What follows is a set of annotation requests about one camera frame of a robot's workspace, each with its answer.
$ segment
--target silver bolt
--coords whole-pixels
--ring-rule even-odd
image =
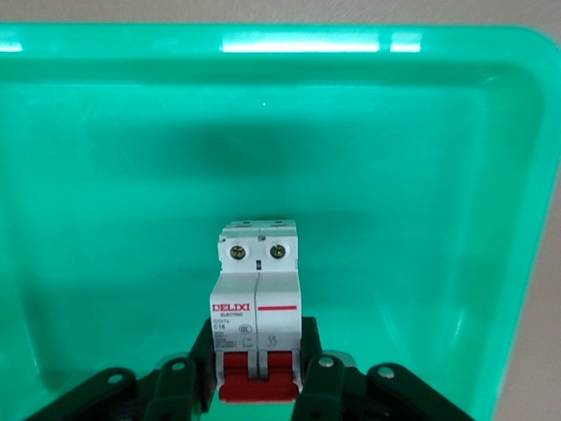
[[[320,366],[325,368],[333,367],[333,364],[335,364],[335,362],[333,362],[333,359],[330,357],[322,357],[318,362]]]
[[[395,377],[394,370],[390,367],[380,367],[378,368],[378,375],[384,379],[393,379]]]
[[[230,249],[230,256],[236,260],[241,260],[245,257],[245,250],[242,246],[234,246]]]
[[[280,259],[281,257],[284,257],[286,253],[287,253],[287,249],[280,244],[275,244],[274,246],[271,247],[271,255],[275,259]]]

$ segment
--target green tray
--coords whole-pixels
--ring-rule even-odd
[[[560,76],[518,28],[1,25],[0,419],[187,351],[217,236],[246,218],[296,220],[327,349],[401,363],[490,419],[557,170]]]

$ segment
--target red line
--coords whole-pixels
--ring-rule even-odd
[[[277,311],[277,310],[296,310],[298,307],[295,305],[271,305],[265,307],[258,307],[259,311]]]

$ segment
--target white circuit breaker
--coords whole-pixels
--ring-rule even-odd
[[[295,222],[232,222],[220,234],[218,256],[222,270],[210,296],[218,387],[225,353],[247,353],[249,378],[266,380],[271,352],[292,352],[294,383],[301,387]]]

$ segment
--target brass screw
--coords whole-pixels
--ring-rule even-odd
[[[242,260],[245,257],[245,250],[242,246],[234,246],[230,249],[230,256],[236,260]]]
[[[280,244],[275,244],[274,246],[271,247],[271,255],[275,259],[280,259],[280,258],[284,257],[284,255],[286,253],[287,253],[287,249],[284,248],[284,246],[282,246]]]

